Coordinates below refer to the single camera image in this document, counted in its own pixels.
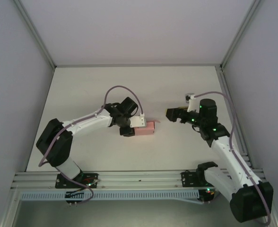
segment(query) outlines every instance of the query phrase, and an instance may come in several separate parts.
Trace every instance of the purple cable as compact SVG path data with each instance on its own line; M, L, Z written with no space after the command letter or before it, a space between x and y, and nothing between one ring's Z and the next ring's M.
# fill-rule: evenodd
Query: purple cable
M247 169L245 168L245 166L243 165L243 163L240 161L240 158L237 156L237 154L235 153L234 151L234 148L233 148L233 142L232 142L232 137L233 137L233 134L234 134L234 131L235 131L235 122L236 120L238 119L237 118L237 114L236 114L236 111L235 111L235 106L233 104L233 102L230 100L230 98L228 98L228 96L226 94L223 94L221 92L217 92L217 91L209 91L209 92L206 92L206 93L203 93L203 94L200 94L200 95L197 95L195 96L195 98L198 98L198 97L201 97L201 96L205 96L205 95L209 95L209 94L219 94L219 95L222 95L224 98L227 99L229 105L231 106L232 108L232 116L233 116L233 126L232 126L232 130L230 132L230 137L229 137L229 147L231 149L231 152L233 153L234 157L237 159L237 161L239 162L240 166L242 167L242 169L245 171L246 175L248 176L248 178L250 178L253 186L256 188L261 200L262 200L262 203L265 207L265 210L266 210L266 213L267 213L267 217L268 217L268 220L266 223L261 223L259 221L257 221L259 224L261 225L265 225L265 226L269 226L270 225L270 222L271 222L271 217L270 217L270 210L268 208L268 205L265 201L265 198L262 194L262 192L260 191L259 187L257 186L256 182L254 181L254 179L252 178L252 176L250 175L250 173L247 171Z
M143 108L142 108L141 102L139 101L137 95L136 95L132 90L130 90L129 88L127 88L127 87L125 87L125 86L116 85L116 86L114 86L114 87L111 87L111 88L106 92L105 97L104 97L104 103L103 103L101 109L98 110L98 111L96 112L96 115L100 114L100 113L103 111L103 109L104 109L104 107L105 107L105 104L106 104L106 100L107 100L108 94L110 93L111 90L113 90L114 88L117 88L117 87L124 88L124 89L128 90L129 92L131 92L131 93L134 95L134 97L136 98L136 100L137 100L137 102L138 102L138 105L140 106L141 113L143 114ZM93 117L95 117L95 113L92 114L92 115L90 115L90 116L81 118L81 119L79 119L79 120L77 120L77 121L74 121L72 124L77 124L77 123L79 123L79 122L82 122L82 121L91 119L91 118L93 118ZM38 164L39 167L41 167L41 166L43 166L44 164L48 163L47 161L44 162L44 160L46 159L46 157L48 157L48 155L49 155L49 153L50 153L52 147L54 146L54 143L56 142L57 138L58 138L66 129L68 129L69 127L71 127L72 124L68 124L67 126L65 126L63 129L61 129L61 130L55 135L55 137L54 137L53 140L51 141L51 143L50 143L48 149L46 150L46 153L44 154L43 158L42 158L41 161L39 162L39 164ZM72 179L68 178L68 177L67 177L65 174L63 174L63 173L61 173L61 175L62 175L64 178L66 178L68 181L70 181L70 182L72 182L72 183L74 183L74 184L77 184L77 185L79 185L79 186L81 186L81 187L87 188L87 189L89 189L89 190L91 191L91 193L92 193L91 197L88 198L87 200L83 200L83 201L79 202L78 204L81 204L81 203L90 201L90 200L93 198L94 192L93 192L93 190L92 190L90 187L88 187L88 186L86 186L86 185L84 185L84 184L78 183L78 182L76 182L76 181L73 181Z

